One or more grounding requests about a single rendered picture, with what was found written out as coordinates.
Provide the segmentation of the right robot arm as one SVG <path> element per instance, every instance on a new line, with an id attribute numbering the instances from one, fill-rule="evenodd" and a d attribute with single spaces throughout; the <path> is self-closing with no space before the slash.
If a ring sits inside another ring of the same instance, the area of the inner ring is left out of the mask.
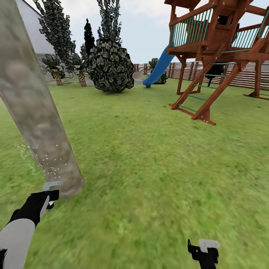
<path id="1" fill-rule="evenodd" d="M 188 251 L 192 253 L 193 260 L 199 260 L 202 269 L 216 269 L 215 263 L 218 263 L 219 253 L 217 248 L 220 247 L 218 241 L 200 239 L 199 246 L 190 244 L 188 239 Z"/>

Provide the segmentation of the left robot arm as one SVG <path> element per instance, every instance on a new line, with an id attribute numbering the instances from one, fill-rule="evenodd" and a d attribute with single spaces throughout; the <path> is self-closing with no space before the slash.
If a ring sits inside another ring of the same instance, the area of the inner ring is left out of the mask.
<path id="1" fill-rule="evenodd" d="M 49 201 L 59 200 L 62 181 L 44 183 L 42 192 L 27 198 L 21 209 L 16 209 L 10 222 L 0 231 L 0 269 L 23 269 L 37 223 L 40 222 Z"/>

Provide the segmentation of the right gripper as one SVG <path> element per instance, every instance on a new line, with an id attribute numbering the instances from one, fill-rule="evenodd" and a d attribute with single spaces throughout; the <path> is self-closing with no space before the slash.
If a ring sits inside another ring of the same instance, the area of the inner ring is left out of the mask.
<path id="1" fill-rule="evenodd" d="M 200 250 L 198 246 L 194 246 L 190 244 L 190 239 L 188 239 L 188 251 L 192 253 L 192 259 L 193 260 L 199 260 L 199 263 L 201 265 L 201 262 L 203 261 L 210 261 L 215 265 L 215 263 L 218 263 L 217 257 L 219 257 L 218 250 L 216 248 L 207 248 L 207 253 L 204 253 Z"/>

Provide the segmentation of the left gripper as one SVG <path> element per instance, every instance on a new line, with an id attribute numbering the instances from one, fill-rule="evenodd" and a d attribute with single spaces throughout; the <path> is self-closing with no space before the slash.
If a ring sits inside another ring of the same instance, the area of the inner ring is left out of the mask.
<path id="1" fill-rule="evenodd" d="M 55 190 L 55 191 L 48 191 L 46 192 L 50 195 L 50 201 L 54 201 L 54 200 L 59 200 L 60 198 L 60 191 L 59 190 Z"/>

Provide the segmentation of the pesticide atomizer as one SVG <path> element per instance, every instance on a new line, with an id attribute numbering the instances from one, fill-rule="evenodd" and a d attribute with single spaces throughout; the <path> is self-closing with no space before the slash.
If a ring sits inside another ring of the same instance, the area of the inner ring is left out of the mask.
<path id="1" fill-rule="evenodd" d="M 46 209 L 51 210 L 54 207 L 54 205 L 55 205 L 54 201 L 49 201 Z"/>

